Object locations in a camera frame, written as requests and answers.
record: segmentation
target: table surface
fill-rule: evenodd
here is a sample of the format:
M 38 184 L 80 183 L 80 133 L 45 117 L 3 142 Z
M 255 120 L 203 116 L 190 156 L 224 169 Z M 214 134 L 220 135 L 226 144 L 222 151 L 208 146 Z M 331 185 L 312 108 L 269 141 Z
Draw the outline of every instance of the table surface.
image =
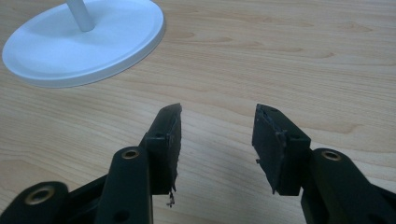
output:
M 396 3 L 158 0 L 166 31 L 132 68 L 68 89 L 29 86 L 0 63 L 0 212 L 42 181 L 70 190 L 107 173 L 163 106 L 183 106 L 176 205 L 155 223 L 304 223 L 272 195 L 251 146 L 256 104 L 278 108 L 312 148 L 348 155 L 396 192 Z M 0 0 L 0 48 L 60 0 Z

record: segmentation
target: round white base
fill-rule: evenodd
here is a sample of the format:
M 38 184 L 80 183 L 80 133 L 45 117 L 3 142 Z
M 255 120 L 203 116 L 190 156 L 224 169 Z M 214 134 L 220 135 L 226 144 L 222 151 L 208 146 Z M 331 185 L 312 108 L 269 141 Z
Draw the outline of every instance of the round white base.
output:
M 95 27 L 81 32 L 67 4 L 32 18 L 3 49 L 6 67 L 49 88 L 92 83 L 131 67 L 163 38 L 161 9 L 149 0 L 85 1 Z

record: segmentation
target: white pole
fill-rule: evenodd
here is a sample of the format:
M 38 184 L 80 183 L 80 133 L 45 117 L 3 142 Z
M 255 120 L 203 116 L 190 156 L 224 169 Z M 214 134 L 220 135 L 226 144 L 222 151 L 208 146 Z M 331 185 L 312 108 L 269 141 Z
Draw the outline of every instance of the white pole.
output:
M 83 0 L 66 0 L 66 4 L 69 6 L 73 17 L 82 32 L 90 31 L 95 27 Z

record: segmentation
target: brass ring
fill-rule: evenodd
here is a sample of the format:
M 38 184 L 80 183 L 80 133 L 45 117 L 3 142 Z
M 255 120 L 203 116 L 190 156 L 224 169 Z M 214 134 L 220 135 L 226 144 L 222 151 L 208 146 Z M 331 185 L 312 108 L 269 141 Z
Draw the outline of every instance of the brass ring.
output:
M 139 152 L 136 151 L 136 150 L 134 150 L 134 149 L 127 150 L 127 151 L 124 151 L 124 152 L 122 153 L 122 157 L 123 157 L 125 160 L 134 159 L 134 158 L 136 158 L 136 157 L 138 157 L 138 156 L 139 156 Z
M 35 205 L 43 203 L 53 196 L 55 193 L 55 188 L 53 186 L 47 185 L 41 187 L 33 192 L 31 192 L 25 199 L 25 203 L 29 205 Z
M 331 161 L 340 161 L 342 158 L 338 153 L 335 153 L 333 151 L 322 151 L 321 155 L 326 158 L 327 160 Z

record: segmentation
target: white lamp base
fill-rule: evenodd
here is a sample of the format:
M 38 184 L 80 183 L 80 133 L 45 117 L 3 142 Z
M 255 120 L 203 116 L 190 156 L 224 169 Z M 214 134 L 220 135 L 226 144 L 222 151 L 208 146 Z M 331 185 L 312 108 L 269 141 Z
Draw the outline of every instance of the white lamp base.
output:
M 163 38 L 163 13 L 149 0 L 90 0 L 85 5 L 92 30 L 79 30 L 67 4 L 54 7 L 9 38 L 3 48 L 6 67 L 32 85 L 79 86 L 131 67 Z

